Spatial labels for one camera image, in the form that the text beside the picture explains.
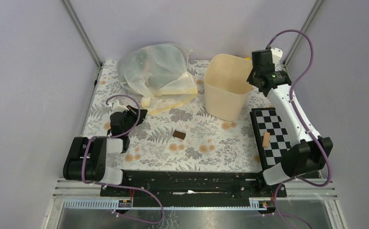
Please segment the beige plastic trash bin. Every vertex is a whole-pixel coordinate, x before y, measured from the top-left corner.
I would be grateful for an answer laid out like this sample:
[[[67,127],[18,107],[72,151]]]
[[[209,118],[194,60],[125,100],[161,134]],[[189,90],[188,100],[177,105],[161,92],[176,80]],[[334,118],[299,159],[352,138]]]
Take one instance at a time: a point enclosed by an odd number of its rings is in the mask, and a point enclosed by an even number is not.
[[[246,81],[251,70],[248,59],[223,53],[213,57],[203,79],[206,111],[225,121],[237,119],[253,90]]]

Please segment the translucent white plastic bag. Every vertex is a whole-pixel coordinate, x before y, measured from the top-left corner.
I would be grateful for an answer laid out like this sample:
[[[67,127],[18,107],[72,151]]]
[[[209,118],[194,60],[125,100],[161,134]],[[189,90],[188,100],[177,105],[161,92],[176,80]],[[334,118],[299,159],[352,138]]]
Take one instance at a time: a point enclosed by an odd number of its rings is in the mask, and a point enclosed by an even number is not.
[[[120,85],[141,96],[141,107],[156,115],[185,105],[198,95],[187,65],[192,50],[175,43],[140,48],[118,61]]]

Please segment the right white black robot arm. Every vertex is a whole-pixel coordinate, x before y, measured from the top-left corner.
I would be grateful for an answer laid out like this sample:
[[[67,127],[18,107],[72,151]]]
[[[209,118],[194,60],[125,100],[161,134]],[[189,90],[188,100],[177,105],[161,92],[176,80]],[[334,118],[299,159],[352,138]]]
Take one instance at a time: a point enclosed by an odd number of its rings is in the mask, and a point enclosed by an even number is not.
[[[285,124],[291,148],[280,162],[262,172],[256,192],[263,197],[274,191],[274,185],[290,178],[323,169],[333,148],[329,137],[322,137],[305,115],[286,71],[277,71],[270,49],[251,54],[252,70],[247,82],[258,88],[271,102]]]

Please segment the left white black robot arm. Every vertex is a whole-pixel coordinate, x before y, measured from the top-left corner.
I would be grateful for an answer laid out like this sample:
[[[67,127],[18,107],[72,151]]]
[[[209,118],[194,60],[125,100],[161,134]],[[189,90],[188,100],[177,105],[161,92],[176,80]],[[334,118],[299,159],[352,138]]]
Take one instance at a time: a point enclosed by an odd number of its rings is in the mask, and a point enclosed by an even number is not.
[[[110,115],[110,129],[107,136],[95,138],[75,137],[72,141],[63,167],[63,177],[67,180],[99,182],[112,184],[111,189],[124,196],[130,190],[130,184],[123,179],[121,169],[106,164],[107,156],[127,152],[130,144],[128,133],[132,127],[142,124],[148,111],[131,106]]]

